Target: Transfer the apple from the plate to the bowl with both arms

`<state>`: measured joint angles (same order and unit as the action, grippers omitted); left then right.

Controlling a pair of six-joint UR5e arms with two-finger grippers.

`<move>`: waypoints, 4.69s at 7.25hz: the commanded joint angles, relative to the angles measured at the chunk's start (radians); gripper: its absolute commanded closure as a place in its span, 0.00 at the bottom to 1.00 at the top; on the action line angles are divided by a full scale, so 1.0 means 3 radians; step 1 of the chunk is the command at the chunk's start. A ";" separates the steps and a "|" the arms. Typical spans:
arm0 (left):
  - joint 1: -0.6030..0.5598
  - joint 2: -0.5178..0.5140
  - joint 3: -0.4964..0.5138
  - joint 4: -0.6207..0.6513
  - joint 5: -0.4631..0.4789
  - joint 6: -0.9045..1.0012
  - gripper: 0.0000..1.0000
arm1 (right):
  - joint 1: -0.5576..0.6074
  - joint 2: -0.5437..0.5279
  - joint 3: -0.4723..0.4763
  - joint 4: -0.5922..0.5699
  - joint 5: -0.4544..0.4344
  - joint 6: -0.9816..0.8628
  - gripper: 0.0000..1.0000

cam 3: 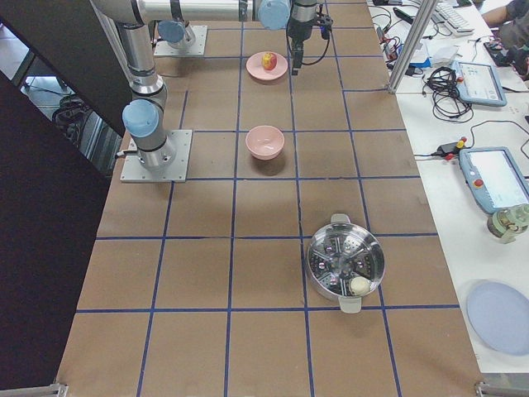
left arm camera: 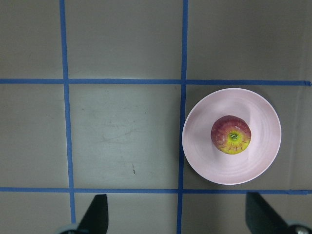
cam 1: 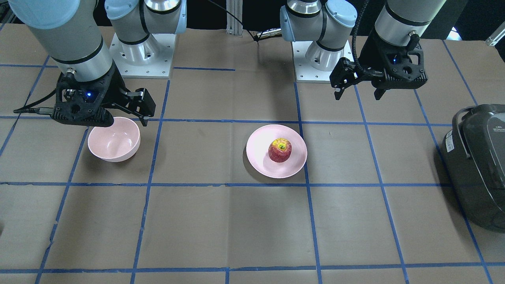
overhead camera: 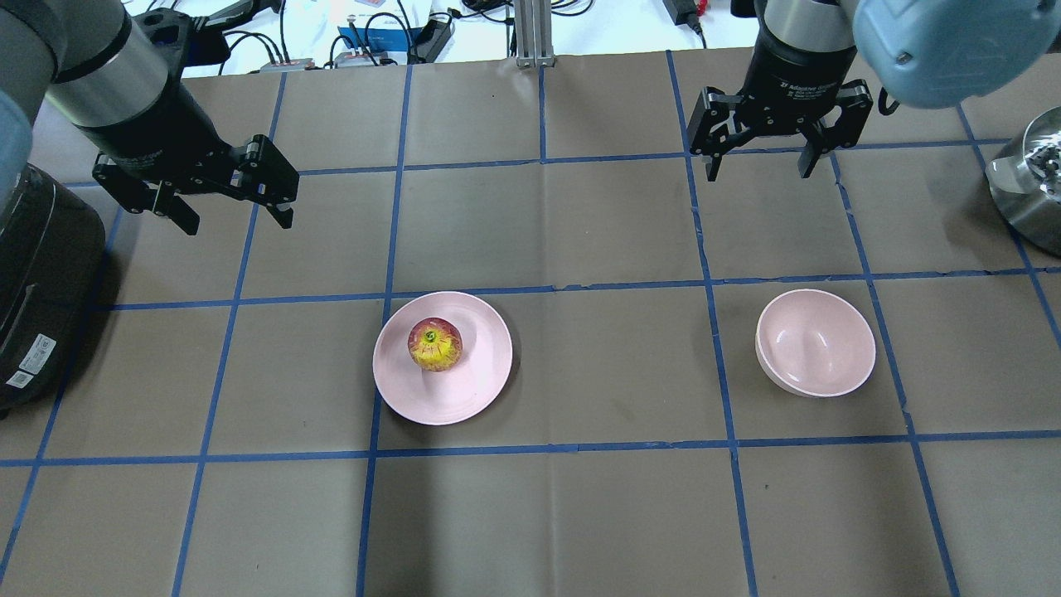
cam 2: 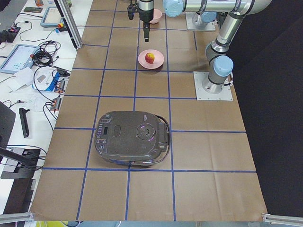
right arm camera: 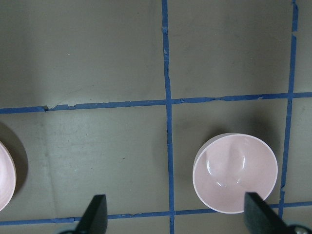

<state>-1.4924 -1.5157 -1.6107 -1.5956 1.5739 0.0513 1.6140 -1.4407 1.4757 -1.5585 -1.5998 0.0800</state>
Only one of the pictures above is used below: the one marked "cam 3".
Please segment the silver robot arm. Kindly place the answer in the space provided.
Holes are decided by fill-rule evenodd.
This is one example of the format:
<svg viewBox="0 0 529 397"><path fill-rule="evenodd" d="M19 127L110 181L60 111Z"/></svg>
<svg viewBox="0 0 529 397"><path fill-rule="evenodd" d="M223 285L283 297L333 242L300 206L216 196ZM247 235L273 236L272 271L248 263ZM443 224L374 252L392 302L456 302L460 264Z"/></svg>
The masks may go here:
<svg viewBox="0 0 529 397"><path fill-rule="evenodd" d="M185 21L160 21L158 32L162 40L172 45L192 45L196 41L192 27Z"/></svg>
<svg viewBox="0 0 529 397"><path fill-rule="evenodd" d="M199 21L260 22L268 30L284 29L293 55L292 73L303 66L304 42L317 26L327 40L332 19L317 1L96 1L94 7L117 27L131 75L132 100L122 121L136 143L146 169L164 170L179 153L163 127L167 88L155 68L148 25L157 22L167 42L183 41L187 23Z"/></svg>

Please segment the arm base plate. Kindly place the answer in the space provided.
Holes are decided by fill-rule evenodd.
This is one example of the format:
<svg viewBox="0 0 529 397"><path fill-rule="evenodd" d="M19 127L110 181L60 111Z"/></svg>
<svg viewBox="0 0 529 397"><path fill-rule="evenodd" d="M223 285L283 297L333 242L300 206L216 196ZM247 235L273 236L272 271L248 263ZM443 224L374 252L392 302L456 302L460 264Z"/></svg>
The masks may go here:
<svg viewBox="0 0 529 397"><path fill-rule="evenodd" d="M196 41L192 45L172 45L159 38L155 45L154 57L200 57L204 56L207 26L190 25L195 34Z"/></svg>
<svg viewBox="0 0 529 397"><path fill-rule="evenodd" d="M192 130L168 130L165 144L157 151L141 151L130 139L122 167L123 183L184 183L188 174Z"/></svg>

